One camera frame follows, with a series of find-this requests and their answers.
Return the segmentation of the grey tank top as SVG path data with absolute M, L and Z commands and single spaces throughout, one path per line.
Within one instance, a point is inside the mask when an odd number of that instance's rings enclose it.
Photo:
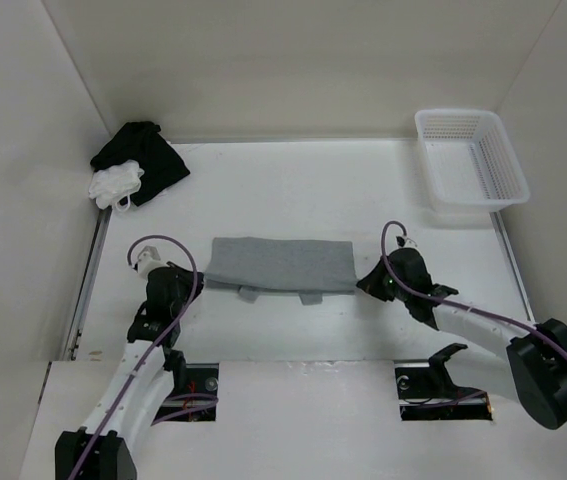
M 325 295 L 352 295 L 357 278 L 349 241 L 218 237 L 204 273 L 208 288 L 235 290 L 253 302 L 265 294 L 295 294 L 305 306 Z

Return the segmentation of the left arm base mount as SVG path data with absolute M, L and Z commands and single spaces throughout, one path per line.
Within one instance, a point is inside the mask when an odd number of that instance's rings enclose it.
M 188 364 L 154 422 L 215 421 L 219 373 L 218 364 Z

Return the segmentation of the black folded tank top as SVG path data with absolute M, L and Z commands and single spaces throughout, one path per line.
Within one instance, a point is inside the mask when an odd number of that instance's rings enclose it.
M 151 121 L 127 122 L 91 159 L 94 172 L 132 160 L 144 171 L 140 189 L 131 194 L 131 202 L 140 207 L 168 187 L 190 175 L 181 156 L 160 135 L 161 127 Z

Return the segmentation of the white folded tank top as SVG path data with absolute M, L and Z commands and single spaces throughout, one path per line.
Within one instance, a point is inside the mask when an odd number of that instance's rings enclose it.
M 88 196 L 100 210 L 126 212 L 131 206 L 131 195 L 141 188 L 143 175 L 144 170 L 135 160 L 100 170 L 93 174 Z

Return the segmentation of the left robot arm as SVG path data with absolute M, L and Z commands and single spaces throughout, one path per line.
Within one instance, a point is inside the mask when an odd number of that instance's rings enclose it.
M 174 348 L 180 319 L 203 289 L 203 275 L 172 262 L 142 272 L 146 299 L 127 331 L 105 393 L 76 431 L 54 448 L 56 479 L 136 479 L 134 450 L 164 400 L 187 387 L 184 354 Z

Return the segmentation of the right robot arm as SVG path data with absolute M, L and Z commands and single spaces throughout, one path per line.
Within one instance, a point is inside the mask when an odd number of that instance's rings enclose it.
M 525 324 L 464 303 L 458 290 L 432 280 L 421 254 L 409 247 L 381 257 L 356 286 L 377 300 L 402 303 L 433 331 L 459 337 L 428 359 L 434 393 L 448 398 L 480 390 L 517 402 L 546 429 L 567 423 L 565 323 Z

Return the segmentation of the white plastic basket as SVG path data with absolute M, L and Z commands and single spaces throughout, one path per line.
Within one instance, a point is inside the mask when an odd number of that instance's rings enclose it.
M 421 169 L 433 209 L 483 214 L 524 204 L 530 190 L 500 117 L 478 109 L 416 112 Z

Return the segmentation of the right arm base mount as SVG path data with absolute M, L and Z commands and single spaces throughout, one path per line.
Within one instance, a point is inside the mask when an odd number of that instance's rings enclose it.
M 394 364 L 399 414 L 402 421 L 492 421 L 488 395 L 476 388 L 458 386 L 447 362 L 467 345 L 450 344 L 427 359 Z

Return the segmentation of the left aluminium table rail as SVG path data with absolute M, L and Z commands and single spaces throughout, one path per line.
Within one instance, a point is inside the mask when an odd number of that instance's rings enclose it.
M 91 299 L 111 214 L 111 209 L 102 210 L 97 217 L 89 254 L 83 269 L 79 289 L 73 303 L 71 316 L 67 321 L 63 336 L 63 342 L 61 345 L 62 349 L 59 354 L 59 358 L 62 361 L 73 361 L 76 359 L 76 352 L 82 338 L 87 309 Z

